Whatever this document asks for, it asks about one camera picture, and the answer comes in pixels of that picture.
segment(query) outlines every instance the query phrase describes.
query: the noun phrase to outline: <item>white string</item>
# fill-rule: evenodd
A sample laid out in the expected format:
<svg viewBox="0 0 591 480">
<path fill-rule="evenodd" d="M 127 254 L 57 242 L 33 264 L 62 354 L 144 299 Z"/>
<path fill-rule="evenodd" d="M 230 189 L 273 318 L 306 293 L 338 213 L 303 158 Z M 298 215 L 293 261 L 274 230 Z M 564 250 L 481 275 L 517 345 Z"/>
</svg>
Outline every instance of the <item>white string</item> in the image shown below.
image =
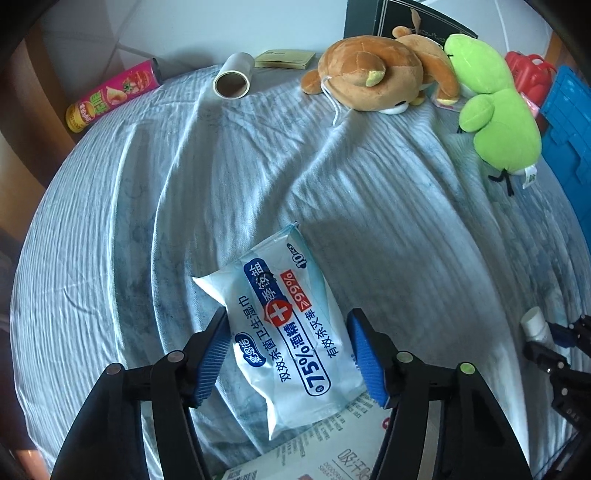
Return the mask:
<svg viewBox="0 0 591 480">
<path fill-rule="evenodd" d="M 326 81 L 330 80 L 332 77 L 330 75 L 327 75 L 326 77 L 324 77 L 321 81 L 320 81 L 320 88 L 322 89 L 322 92 L 326 95 L 326 97 L 328 98 L 330 104 L 333 106 L 333 108 L 335 109 L 335 118 L 333 118 L 333 127 L 335 127 L 338 123 L 339 123 L 339 119 L 340 119 L 340 105 L 339 103 L 334 99 L 334 97 L 332 96 L 332 94 L 330 93 L 330 90 L 326 87 L 326 85 L 324 84 Z"/>
</svg>

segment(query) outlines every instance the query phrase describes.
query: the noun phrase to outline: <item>metal screw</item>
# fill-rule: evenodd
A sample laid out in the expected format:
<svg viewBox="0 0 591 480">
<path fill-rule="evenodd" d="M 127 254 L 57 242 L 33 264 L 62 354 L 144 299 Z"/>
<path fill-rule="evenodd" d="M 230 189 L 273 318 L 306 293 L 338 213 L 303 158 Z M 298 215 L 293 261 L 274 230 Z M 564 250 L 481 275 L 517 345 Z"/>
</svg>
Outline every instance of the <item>metal screw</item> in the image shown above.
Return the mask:
<svg viewBox="0 0 591 480">
<path fill-rule="evenodd" d="M 409 364 L 410 362 L 413 361 L 413 355 L 410 352 L 398 352 L 396 354 L 396 358 L 398 359 L 399 362 L 402 362 L 403 364 Z"/>
<path fill-rule="evenodd" d="M 121 365 L 120 364 L 110 364 L 106 370 L 107 375 L 116 375 L 121 372 Z"/>
<path fill-rule="evenodd" d="M 466 375 L 473 375 L 474 373 L 476 373 L 476 368 L 474 367 L 474 365 L 469 364 L 467 362 L 460 365 L 460 370 Z"/>
<path fill-rule="evenodd" d="M 181 350 L 176 350 L 170 352 L 166 358 L 170 363 L 176 364 L 184 358 L 184 353 Z"/>
</svg>

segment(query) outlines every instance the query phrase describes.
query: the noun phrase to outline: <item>brown plush toy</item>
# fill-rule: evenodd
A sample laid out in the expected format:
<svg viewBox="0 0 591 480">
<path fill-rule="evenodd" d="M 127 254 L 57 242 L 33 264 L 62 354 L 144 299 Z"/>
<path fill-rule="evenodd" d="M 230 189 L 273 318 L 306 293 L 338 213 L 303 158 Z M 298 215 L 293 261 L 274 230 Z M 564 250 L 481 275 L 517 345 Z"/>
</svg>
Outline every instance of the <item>brown plush toy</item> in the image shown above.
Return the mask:
<svg viewBox="0 0 591 480">
<path fill-rule="evenodd" d="M 423 90 L 433 82 L 437 82 L 439 84 L 437 101 L 444 105 L 453 105 L 460 98 L 460 84 L 457 81 L 452 63 L 439 43 L 418 34 L 421 17 L 414 8 L 411 8 L 411 16 L 416 34 L 413 34 L 407 27 L 396 27 L 392 30 L 394 38 L 415 52 L 423 64 L 421 92 L 411 104 L 420 105 L 423 103 L 425 100 Z"/>
<path fill-rule="evenodd" d="M 391 38 L 363 35 L 329 47 L 318 69 L 306 73 L 301 89 L 316 95 L 322 83 L 343 105 L 360 111 L 404 112 L 423 82 L 423 65 L 405 45 Z"/>
</svg>

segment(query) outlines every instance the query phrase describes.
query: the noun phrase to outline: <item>stuffed animal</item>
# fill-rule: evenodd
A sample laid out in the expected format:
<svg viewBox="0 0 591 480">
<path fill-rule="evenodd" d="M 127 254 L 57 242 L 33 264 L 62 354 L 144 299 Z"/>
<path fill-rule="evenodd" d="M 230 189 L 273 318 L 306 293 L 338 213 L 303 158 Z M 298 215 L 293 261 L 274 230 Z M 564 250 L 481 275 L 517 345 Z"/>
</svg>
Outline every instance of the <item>stuffed animal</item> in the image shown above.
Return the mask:
<svg viewBox="0 0 591 480">
<path fill-rule="evenodd" d="M 515 89 L 505 59 L 490 45 L 463 34 L 451 35 L 444 50 L 462 93 L 472 96 L 460 112 L 460 128 L 478 132 L 474 148 L 484 161 L 502 171 L 496 180 L 534 165 L 542 151 L 540 131 Z"/>
<path fill-rule="evenodd" d="M 423 65 L 392 38 L 362 35 L 340 40 L 324 52 L 318 69 L 307 72 L 301 89 L 315 95 L 328 89 L 354 110 L 402 113 L 423 84 Z"/>
<path fill-rule="evenodd" d="M 453 105 L 460 98 L 460 85 L 457 82 L 452 63 L 439 43 L 419 35 L 421 17 L 414 8 L 410 10 L 416 33 L 413 34 L 407 27 L 396 27 L 392 30 L 392 36 L 415 52 L 423 64 L 421 91 L 411 104 L 420 105 L 423 103 L 425 100 L 424 90 L 433 82 L 437 82 L 439 84 L 437 101 L 444 105 Z"/>
</svg>

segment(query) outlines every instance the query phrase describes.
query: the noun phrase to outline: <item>black book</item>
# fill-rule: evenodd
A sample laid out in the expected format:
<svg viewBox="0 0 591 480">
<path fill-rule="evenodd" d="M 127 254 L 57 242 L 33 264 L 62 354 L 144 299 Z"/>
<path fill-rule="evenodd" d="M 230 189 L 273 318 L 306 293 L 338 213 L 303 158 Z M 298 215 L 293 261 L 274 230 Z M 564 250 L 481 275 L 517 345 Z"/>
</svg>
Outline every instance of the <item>black book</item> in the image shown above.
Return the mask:
<svg viewBox="0 0 591 480">
<path fill-rule="evenodd" d="M 408 27 L 415 32 L 411 8 L 421 17 L 418 33 L 440 45 L 454 33 L 478 38 L 468 27 L 413 0 L 349 0 L 344 37 L 379 35 L 393 38 L 392 29 L 399 26 Z"/>
</svg>

